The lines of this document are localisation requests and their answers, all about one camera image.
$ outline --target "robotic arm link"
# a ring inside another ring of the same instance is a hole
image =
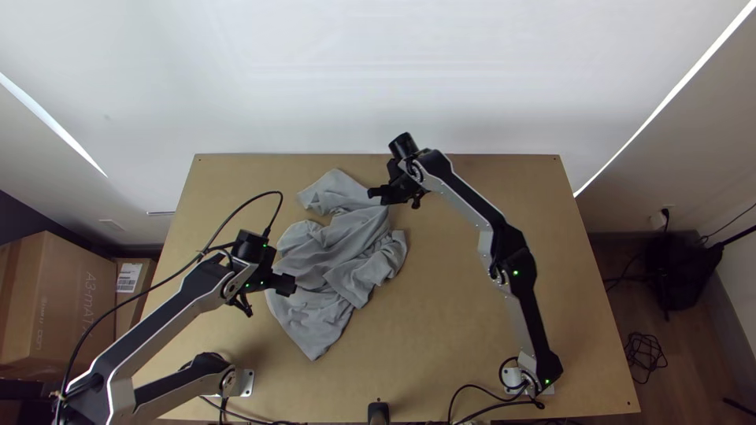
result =
[[[438,150],[419,150],[409,133],[389,145],[393,155],[387,167],[390,181],[368,190],[390,205],[412,200],[412,208],[428,192],[445,197],[480,232],[478,254],[488,277],[505,295],[507,310],[521,344],[517,365],[527,379],[531,397],[541,394],[561,375],[559,357],[554,354],[543,329],[543,321],[533,291],[536,261],[522,232],[511,226],[504,215],[454,172],[449,158]]]

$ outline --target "cardboard box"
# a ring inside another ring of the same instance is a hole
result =
[[[149,258],[116,258],[116,266],[118,270],[116,305],[118,305],[135,294],[150,289],[158,263]],[[147,297],[139,297],[116,310],[116,339],[139,323],[146,300]]]
[[[116,265],[42,232],[0,246],[0,376],[62,377],[81,334],[114,306]],[[113,343],[115,317],[84,342],[74,372]]]

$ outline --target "light strip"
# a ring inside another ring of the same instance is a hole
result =
[[[693,65],[693,68],[691,68],[690,71],[688,71],[687,74],[685,74],[683,79],[681,79],[680,82],[677,83],[677,85],[672,89],[672,91],[670,91],[669,94],[667,94],[667,96],[664,98],[664,100],[661,101],[659,106],[657,106],[656,109],[652,112],[652,114],[646,119],[646,122],[644,122],[643,125],[640,126],[640,128],[638,129],[638,131],[636,131],[634,135],[632,135],[630,140],[628,140],[617,151],[617,153],[615,153],[614,156],[612,156],[609,159],[609,161],[606,162],[606,164],[604,164],[604,166],[601,167],[598,170],[598,172],[596,172],[596,174],[593,175],[593,177],[588,179],[588,181],[585,182],[585,184],[580,189],[578,189],[575,193],[573,193],[573,196],[577,197],[577,195],[583,192],[583,190],[585,190],[585,188],[588,187],[588,185],[591,184],[593,180],[595,180],[596,177],[598,177],[599,174],[601,174],[604,171],[604,169],[606,169],[606,167],[608,167],[609,164],[612,163],[612,161],[614,161],[614,158],[618,157],[620,153],[622,153],[622,151],[626,147],[628,147],[628,145],[632,143],[632,141],[635,140],[636,137],[638,137],[640,132],[643,131],[643,129],[646,128],[646,126],[652,120],[654,120],[654,118],[656,118],[656,116],[662,111],[662,109],[664,109],[667,106],[667,104],[670,101],[672,101],[672,99],[674,99],[674,97],[677,96],[678,93],[680,93],[681,90],[683,90],[683,87],[685,87],[688,81],[690,81],[693,78],[693,76],[699,71],[699,69],[701,69],[701,67],[703,67],[703,65],[717,52],[717,50],[719,50],[722,44],[724,44],[725,41],[727,41],[727,39],[730,38],[730,35],[732,35],[732,33],[735,32],[736,29],[738,29],[740,24],[742,24],[743,21],[746,20],[748,15],[750,15],[750,13],[753,12],[754,7],[756,7],[756,0],[750,0],[748,4],[746,5],[746,7],[744,7],[743,10],[740,11],[740,13],[738,13],[738,16],[735,17],[735,19],[730,23],[730,25],[728,25],[727,28],[724,29],[724,32],[722,32],[722,34],[714,41],[714,43],[703,54],[703,56],[701,56],[699,61],[697,61],[695,65]]]
[[[47,127],[50,128],[56,135],[58,135],[61,139],[63,139],[64,142],[68,143],[69,146],[71,146],[79,155],[81,155],[82,158],[87,160],[90,164],[92,164],[92,167],[95,167],[97,171],[101,172],[103,176],[107,177],[108,175],[105,174],[105,172],[100,168],[99,165],[95,162],[94,159],[87,153],[86,150],[74,139],[60,124],[57,123],[57,121],[49,114],[47,111],[39,105],[34,99],[32,99],[31,96],[26,94],[25,91],[21,90],[20,87],[18,87],[13,81],[11,81],[8,77],[3,75],[2,72],[0,72],[0,84],[2,84],[3,87],[5,87],[13,96],[16,96],[16,99],[19,100],[19,102],[23,103],[24,106],[29,108],[30,111],[32,111],[37,118],[39,118],[43,123],[47,124]]]

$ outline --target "barcode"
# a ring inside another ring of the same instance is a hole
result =
[[[133,279],[118,279],[116,284],[117,292],[134,292],[136,281]]]

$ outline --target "wall outlet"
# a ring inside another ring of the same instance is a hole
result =
[[[651,214],[648,220],[651,223],[651,230],[659,230],[667,224],[667,217],[662,214],[661,210]]]

